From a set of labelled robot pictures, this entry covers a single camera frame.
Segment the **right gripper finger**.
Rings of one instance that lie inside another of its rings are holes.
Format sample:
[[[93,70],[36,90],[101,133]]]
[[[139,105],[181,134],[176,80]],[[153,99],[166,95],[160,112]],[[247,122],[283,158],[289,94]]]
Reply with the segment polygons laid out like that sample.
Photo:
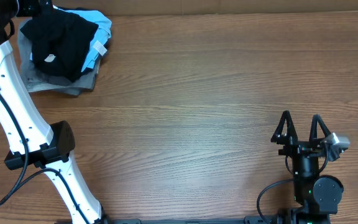
[[[294,145],[298,142],[298,136],[288,110],[282,113],[279,124],[270,139],[279,145]]]
[[[325,125],[322,117],[319,114],[314,114],[311,121],[311,129],[310,129],[310,137],[309,137],[310,142],[317,139],[318,125],[320,126],[320,129],[322,130],[324,137],[328,137],[331,134],[331,131]]]

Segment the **black t-shirt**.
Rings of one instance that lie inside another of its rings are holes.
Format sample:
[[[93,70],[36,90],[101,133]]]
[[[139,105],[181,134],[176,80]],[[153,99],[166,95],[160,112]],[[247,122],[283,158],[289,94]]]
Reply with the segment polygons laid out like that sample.
[[[32,61],[41,72],[74,82],[90,49],[98,25],[81,16],[55,10],[33,17],[21,28],[32,44]]]

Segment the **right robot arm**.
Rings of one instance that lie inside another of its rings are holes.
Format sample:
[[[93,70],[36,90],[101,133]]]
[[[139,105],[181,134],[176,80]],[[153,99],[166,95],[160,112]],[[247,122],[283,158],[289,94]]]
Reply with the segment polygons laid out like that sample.
[[[320,115],[312,117],[309,140],[298,139],[289,111],[284,111],[271,141],[282,145],[280,156],[291,159],[288,167],[298,208],[279,210],[271,223],[330,223],[336,214],[344,186],[339,179],[322,172],[329,162],[340,158],[350,146],[350,140],[331,132]]]

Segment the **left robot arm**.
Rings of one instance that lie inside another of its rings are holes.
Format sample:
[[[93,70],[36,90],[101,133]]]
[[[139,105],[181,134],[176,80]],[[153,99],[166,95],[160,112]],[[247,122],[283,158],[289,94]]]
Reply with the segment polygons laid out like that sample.
[[[6,26],[14,26],[15,16],[52,16],[51,1],[24,5],[20,1],[0,1],[0,123],[10,151],[5,163],[10,170],[21,169],[11,191],[0,205],[35,175],[44,173],[55,185],[71,214],[72,223],[110,223],[100,202],[93,196],[76,164],[75,140],[66,121],[47,124],[25,90],[17,70],[11,35]],[[29,165],[39,171],[25,177]]]

